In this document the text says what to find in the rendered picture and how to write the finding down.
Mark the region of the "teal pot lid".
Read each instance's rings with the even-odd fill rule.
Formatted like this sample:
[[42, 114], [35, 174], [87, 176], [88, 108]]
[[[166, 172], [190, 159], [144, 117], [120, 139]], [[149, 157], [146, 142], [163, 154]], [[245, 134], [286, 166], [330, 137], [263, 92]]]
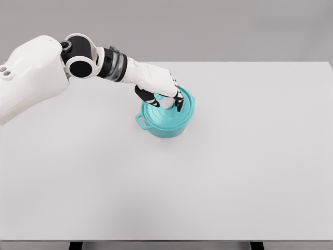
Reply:
[[159, 129], [178, 129], [185, 126], [192, 118], [195, 111], [195, 99], [190, 92], [180, 87], [184, 98], [182, 109], [177, 111], [177, 107], [172, 106], [169, 109], [153, 107], [151, 104], [142, 102], [140, 114], [148, 127]]

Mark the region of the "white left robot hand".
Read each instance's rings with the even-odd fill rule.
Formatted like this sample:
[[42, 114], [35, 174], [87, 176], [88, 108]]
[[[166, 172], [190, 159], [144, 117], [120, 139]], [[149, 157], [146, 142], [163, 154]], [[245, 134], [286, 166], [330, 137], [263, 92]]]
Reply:
[[135, 93], [143, 102], [160, 107], [160, 103], [154, 96], [154, 94], [159, 94], [172, 98], [177, 111], [181, 111], [184, 98], [169, 70], [143, 62], [138, 63], [136, 69]]

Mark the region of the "teal pot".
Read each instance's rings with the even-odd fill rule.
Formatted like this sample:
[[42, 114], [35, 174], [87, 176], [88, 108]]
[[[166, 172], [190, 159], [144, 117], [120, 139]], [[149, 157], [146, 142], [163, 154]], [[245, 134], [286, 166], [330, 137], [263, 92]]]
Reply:
[[157, 137], [161, 137], [161, 138], [172, 138], [172, 137], [180, 135], [185, 130], [185, 128], [188, 124], [187, 123], [185, 126], [178, 128], [178, 129], [163, 130], [163, 129], [159, 129], [159, 128], [148, 127], [145, 124], [145, 121], [143, 120], [142, 115], [140, 113], [135, 117], [135, 120], [143, 130], [147, 130], [151, 134], [153, 134]]

